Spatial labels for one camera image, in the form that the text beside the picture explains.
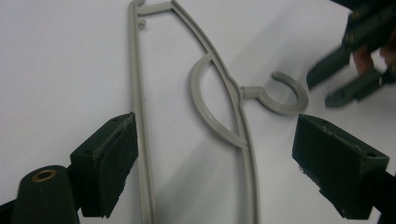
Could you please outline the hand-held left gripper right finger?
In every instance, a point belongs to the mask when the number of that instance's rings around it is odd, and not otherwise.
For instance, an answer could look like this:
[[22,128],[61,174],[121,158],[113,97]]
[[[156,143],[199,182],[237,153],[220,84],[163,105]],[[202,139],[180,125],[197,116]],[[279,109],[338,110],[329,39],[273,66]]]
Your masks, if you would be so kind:
[[390,219],[389,157],[325,119],[298,117],[292,157],[343,218]]

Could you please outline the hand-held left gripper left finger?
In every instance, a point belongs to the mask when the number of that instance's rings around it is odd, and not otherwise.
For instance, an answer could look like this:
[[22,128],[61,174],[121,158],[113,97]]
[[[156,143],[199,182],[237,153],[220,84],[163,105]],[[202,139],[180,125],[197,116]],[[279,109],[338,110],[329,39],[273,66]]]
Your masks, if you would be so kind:
[[84,217],[110,217],[138,157],[133,112],[110,119],[70,155]]

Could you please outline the grey plastic clothes hanger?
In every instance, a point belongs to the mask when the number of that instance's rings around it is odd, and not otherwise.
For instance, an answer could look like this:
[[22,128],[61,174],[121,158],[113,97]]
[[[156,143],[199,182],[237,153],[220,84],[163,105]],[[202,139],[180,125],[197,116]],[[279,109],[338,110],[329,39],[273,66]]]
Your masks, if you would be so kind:
[[[272,99],[263,87],[239,86],[230,75],[225,63],[205,32],[177,0],[168,0],[167,2],[153,5],[148,5],[146,0],[132,0],[128,7],[129,51],[133,88],[133,108],[136,115],[137,143],[139,147],[137,166],[140,209],[143,224],[155,224],[157,218],[149,152],[149,135],[145,108],[139,31],[146,26],[145,18],[147,16],[167,12],[175,13],[192,31],[205,50],[204,56],[194,64],[190,72],[192,101],[198,114],[208,128],[218,137],[222,138],[223,141],[241,150],[246,185],[246,222],[247,224],[261,224],[262,213],[258,168],[243,103],[246,100],[257,100],[264,107],[278,115],[294,116],[307,109],[308,97],[304,88],[292,77],[281,72],[273,72],[271,78],[289,87],[296,96],[295,104],[282,105]],[[233,112],[236,116],[236,133],[233,133],[221,124],[205,104],[200,82],[204,74],[204,69],[210,64],[216,66],[230,96]]]

